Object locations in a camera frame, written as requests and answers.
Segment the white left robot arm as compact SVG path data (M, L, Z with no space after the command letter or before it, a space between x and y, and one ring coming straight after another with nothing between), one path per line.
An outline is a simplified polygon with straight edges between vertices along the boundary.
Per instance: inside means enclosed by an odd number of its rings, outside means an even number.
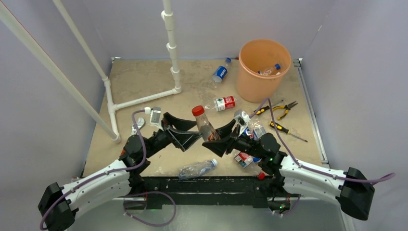
M38 205L40 229L64 231L77 217L111 199L149 194L140 175L150 165L148 158L170 144L188 150L201 138L199 132L191 131L195 126L196 121L164 113L159 129L151 137L143 137L137 129L127 139L119 158L105 168L64 186L50 184Z

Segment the red cap clear bottle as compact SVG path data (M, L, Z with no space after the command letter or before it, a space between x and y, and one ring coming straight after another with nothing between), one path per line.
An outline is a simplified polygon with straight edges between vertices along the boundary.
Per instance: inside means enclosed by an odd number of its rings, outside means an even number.
M192 108L191 112L196 119L197 128L201 132L204 141L220 140L220 135L209 122L203 106L198 105Z

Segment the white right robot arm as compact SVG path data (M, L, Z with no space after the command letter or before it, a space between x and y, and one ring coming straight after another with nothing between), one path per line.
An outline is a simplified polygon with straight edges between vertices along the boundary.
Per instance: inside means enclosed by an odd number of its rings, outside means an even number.
M338 205L347 215L367 220L371 209L374 186L358 169L347 171L319 167L304 161L294 161L271 133L253 140L247 135L238 135L236 127L220 140L205 141L203 147L222 157L233 150L260 158L259 166L276 179L270 183L271 192L304 195Z

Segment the large Pepsi bottle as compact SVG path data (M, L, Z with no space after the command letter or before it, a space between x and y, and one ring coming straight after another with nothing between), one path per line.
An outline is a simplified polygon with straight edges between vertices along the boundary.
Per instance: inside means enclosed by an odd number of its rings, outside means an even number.
M279 64L275 64L271 67L266 68L265 70L258 71L257 73L263 76L274 76L280 73L281 66Z

